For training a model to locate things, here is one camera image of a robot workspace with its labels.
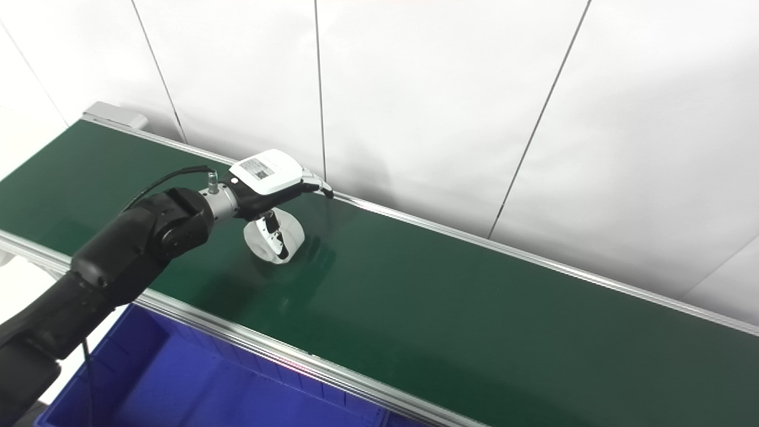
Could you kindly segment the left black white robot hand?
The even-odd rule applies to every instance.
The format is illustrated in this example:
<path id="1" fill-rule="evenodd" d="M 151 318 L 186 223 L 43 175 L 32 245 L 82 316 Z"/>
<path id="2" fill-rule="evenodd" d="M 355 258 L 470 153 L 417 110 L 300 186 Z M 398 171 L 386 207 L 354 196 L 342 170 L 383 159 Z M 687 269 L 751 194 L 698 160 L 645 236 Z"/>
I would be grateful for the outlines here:
<path id="1" fill-rule="evenodd" d="M 248 223 L 249 249 L 275 265 L 290 262 L 305 240 L 300 222 L 280 206 L 307 193 L 334 198 L 329 184 L 279 149 L 236 162 L 223 182 L 235 197 L 233 217 Z"/>

